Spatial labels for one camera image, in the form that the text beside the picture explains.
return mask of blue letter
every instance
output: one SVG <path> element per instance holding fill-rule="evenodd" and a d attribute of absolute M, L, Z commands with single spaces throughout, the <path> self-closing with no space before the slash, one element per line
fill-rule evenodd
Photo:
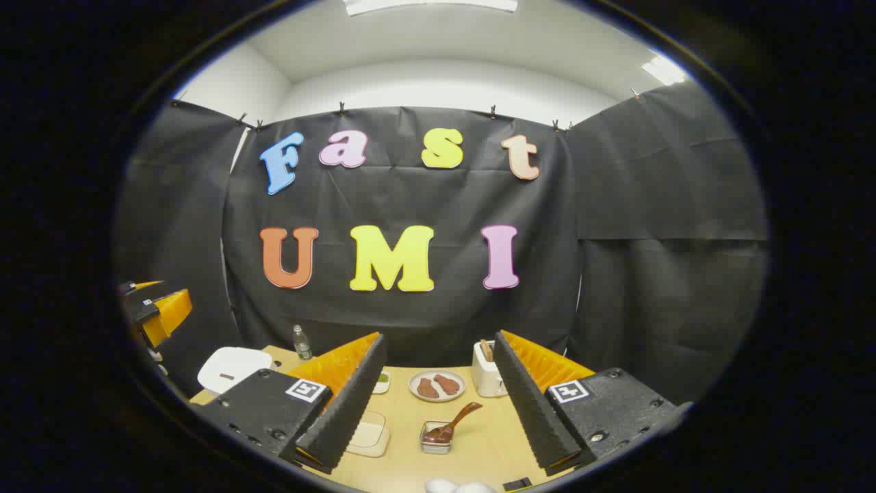
<path fill-rule="evenodd" d="M 293 146 L 298 146 L 301 142 L 304 142 L 304 136 L 301 135 L 301 132 L 293 133 L 277 144 L 268 147 L 268 150 L 260 156 L 268 168 L 268 180 L 270 181 L 268 195 L 281 191 L 295 181 L 295 173 L 286 169 L 286 165 L 289 165 L 289 168 L 298 166 L 298 151 Z"/>

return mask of black curtain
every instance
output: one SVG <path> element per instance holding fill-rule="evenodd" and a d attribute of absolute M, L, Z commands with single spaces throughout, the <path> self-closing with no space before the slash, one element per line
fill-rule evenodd
<path fill-rule="evenodd" d="M 452 169 L 426 168 L 423 136 L 432 128 L 463 135 L 463 162 Z M 359 168 L 326 166 L 318 158 L 329 136 L 341 130 L 368 135 Z M 259 158 L 293 132 L 294 182 L 267 193 Z M 531 163 L 540 175 L 521 180 L 509 169 L 500 143 L 524 134 L 535 144 Z M 294 118 L 250 132 L 231 175 L 223 243 L 229 285 L 246 345 L 292 347 L 301 324 L 316 354 L 368 332 L 386 335 L 388 363 L 455 366 L 471 363 L 472 346 L 507 329 L 562 353 L 575 316 L 579 281 L 575 183 L 562 132 L 515 118 L 492 119 L 472 111 L 377 108 Z M 356 241 L 350 230 L 376 225 L 394 247 L 411 225 L 434 229 L 428 247 L 434 290 L 401 292 L 398 286 L 353 291 Z M 487 242 L 481 228 L 513 225 L 514 269 L 519 285 L 485 289 Z M 313 274 L 300 289 L 271 284 L 262 267 L 259 232 L 280 227 L 283 265 L 297 268 L 297 227 L 315 227 Z"/>
<path fill-rule="evenodd" d="M 692 82 L 613 106 L 567 141 L 582 263 L 569 356 L 696 399 L 745 337 L 768 267 L 745 145 Z"/>
<path fill-rule="evenodd" d="M 231 160 L 244 127 L 187 103 L 168 105 L 131 156 L 116 216 L 118 280 L 188 288 L 192 311 L 159 351 L 170 379 L 192 396 L 219 347 L 241 346 L 220 251 Z"/>

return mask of foam letter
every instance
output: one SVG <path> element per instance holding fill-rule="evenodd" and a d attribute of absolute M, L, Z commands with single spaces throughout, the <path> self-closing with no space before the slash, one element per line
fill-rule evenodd
<path fill-rule="evenodd" d="M 298 289 L 310 282 L 314 264 L 314 239 L 320 235 L 316 228 L 295 228 L 292 232 L 298 240 L 298 269 L 289 273 L 283 269 L 281 253 L 286 230 L 265 228 L 258 235 L 262 238 L 262 265 L 265 277 L 278 288 Z"/>
<path fill-rule="evenodd" d="M 508 161 L 511 172 L 521 180 L 534 180 L 539 175 L 539 169 L 529 166 L 529 154 L 535 154 L 535 145 L 526 143 L 526 135 L 515 135 L 502 141 L 502 147 L 508 149 Z"/>
<path fill-rule="evenodd" d="M 355 291 L 373 291 L 378 284 L 371 278 L 371 266 L 384 289 L 391 289 L 399 270 L 404 267 L 399 289 L 431 291 L 429 279 L 429 240 L 434 236 L 427 226 L 409 226 L 401 233 L 395 249 L 390 250 L 383 233 L 376 226 L 356 226 L 350 230 L 356 240 L 356 277 L 350 281 Z"/>
<path fill-rule="evenodd" d="M 320 152 L 320 162 L 329 166 L 343 164 L 345 168 L 356 168 L 365 162 L 365 144 L 368 136 L 358 130 L 337 132 L 328 138 L 331 145 Z"/>
<path fill-rule="evenodd" d="M 304 136 L 301 135 L 301 132 L 295 132 L 277 144 L 268 147 L 260 156 L 268 168 L 268 179 L 270 180 L 268 195 L 281 191 L 295 181 L 295 173 L 286 169 L 286 165 L 289 168 L 298 166 L 298 151 L 295 150 L 294 146 L 298 146 L 301 142 L 304 142 Z"/>
<path fill-rule="evenodd" d="M 455 128 L 433 128 L 423 136 L 426 149 L 420 154 L 429 168 L 456 168 L 463 162 L 463 135 Z"/>
<path fill-rule="evenodd" d="M 520 279 L 514 275 L 511 240 L 517 235 L 514 226 L 487 226 L 481 230 L 487 238 L 487 249 L 490 254 L 490 271 L 484 279 L 487 289 L 513 288 L 520 284 Z"/>

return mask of white toaster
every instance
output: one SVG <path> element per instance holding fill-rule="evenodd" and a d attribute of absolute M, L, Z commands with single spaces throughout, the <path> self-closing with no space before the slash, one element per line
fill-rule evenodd
<path fill-rule="evenodd" d="M 494 340 L 487 341 L 491 349 L 494 343 Z M 475 343 L 474 355 L 471 358 L 471 381 L 475 384 L 475 390 L 481 397 L 508 395 L 508 389 L 502 382 L 502 376 L 498 373 L 495 361 L 487 361 L 480 341 Z"/>

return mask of water bottle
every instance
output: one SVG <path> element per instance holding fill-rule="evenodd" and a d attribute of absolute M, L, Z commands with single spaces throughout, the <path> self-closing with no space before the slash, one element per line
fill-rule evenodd
<path fill-rule="evenodd" d="M 298 353 L 299 360 L 307 361 L 314 357 L 310 352 L 310 343 L 307 342 L 307 336 L 304 335 L 300 325 L 296 324 L 292 327 L 292 342 L 295 344 L 295 353 Z"/>

